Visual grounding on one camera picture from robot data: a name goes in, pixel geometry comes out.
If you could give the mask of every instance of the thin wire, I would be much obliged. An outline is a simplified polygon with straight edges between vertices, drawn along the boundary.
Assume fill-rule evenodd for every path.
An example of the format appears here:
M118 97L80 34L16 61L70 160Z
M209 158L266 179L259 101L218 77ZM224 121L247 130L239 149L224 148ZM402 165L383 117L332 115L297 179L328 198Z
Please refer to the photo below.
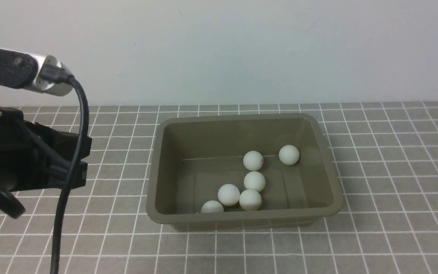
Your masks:
M79 104L80 104L80 128L77 140L77 145L75 147L75 152L71 161L70 168L68 169L67 178L65 180L64 187L60 193L59 202L57 203L57 210L55 213L54 221L54 236L52 238L52 260L50 266L51 274L58 274L59 272L59 262L60 262L60 243L62 238L62 225L63 218L65 214L65 208L67 206L68 196L70 190L72 189L72 182L75 178L76 168L80 162L80 154L84 141L87 137L87 132L89 130L89 104L87 102L87 97L84 89L80 83L71 76L68 79L68 84L71 85L75 92L77 93Z
M31 142L36 145L40 150L42 150L47 156L49 156L52 160L56 161L59 165L64 168L69 168L71 163L60 156L57 152L54 151L49 145L47 145L38 135L33 133L23 121L14 119L14 123L26 134L26 136L30 137Z

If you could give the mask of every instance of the ping pong ball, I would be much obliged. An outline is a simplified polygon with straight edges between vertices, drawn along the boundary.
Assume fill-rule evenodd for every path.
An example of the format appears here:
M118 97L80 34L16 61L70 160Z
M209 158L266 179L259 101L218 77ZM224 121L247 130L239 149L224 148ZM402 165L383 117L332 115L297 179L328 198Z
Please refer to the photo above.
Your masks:
M300 152L296 147L292 145L286 145L280 149L278 157L282 163L291 166L294 163L297 163L298 159L300 158Z
M254 189L261 192L265 188L265 184L265 177L257 171L252 171L244 177L244 187L246 189Z
M224 207L218 201L207 201L200 209L200 213L224 212Z
M217 199L225 206L233 206L240 200L240 190L233 184L225 184L217 192Z
M261 207L261 195L254 189L246 189L241 193L240 206L246 210L258 210Z
M243 157L243 165L249 171L259 170L263 166L263 156L258 151L249 151Z

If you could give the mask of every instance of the table surface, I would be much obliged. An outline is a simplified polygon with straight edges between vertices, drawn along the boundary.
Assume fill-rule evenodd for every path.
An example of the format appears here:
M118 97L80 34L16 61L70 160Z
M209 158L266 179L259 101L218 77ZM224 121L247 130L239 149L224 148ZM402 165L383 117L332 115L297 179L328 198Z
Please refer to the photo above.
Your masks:
M77 107L22 107L78 130ZM328 139L344 208L310 227L178 233L146 215L157 124L174 117L307 113ZM438 102L91 107L87 186L72 191L62 273L438 274ZM58 190L0 212L0 273L48 273Z

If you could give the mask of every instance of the olive green tray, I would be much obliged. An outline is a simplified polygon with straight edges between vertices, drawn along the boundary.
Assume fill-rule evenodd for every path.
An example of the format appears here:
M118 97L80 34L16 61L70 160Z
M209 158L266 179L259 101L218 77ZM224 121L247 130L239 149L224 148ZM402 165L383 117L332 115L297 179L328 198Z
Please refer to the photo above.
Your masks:
M278 159L284 145L299 148L292 166ZM244 190L242 156L264 156L266 178L257 211L238 205L200 213L224 184ZM308 226L344 203L340 182L318 122L306 114L174 118L160 124L153 147L146 211L178 231Z

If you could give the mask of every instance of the screw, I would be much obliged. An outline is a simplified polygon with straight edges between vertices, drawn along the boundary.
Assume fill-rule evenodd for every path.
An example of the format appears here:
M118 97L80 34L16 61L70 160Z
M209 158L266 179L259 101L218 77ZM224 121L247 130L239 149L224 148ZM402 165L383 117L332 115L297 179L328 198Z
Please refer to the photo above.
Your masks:
M20 57L18 57L18 58L16 58L16 59L14 59L13 64L14 64L15 66L22 67L23 64L24 64L24 62L23 62L23 59L21 59Z

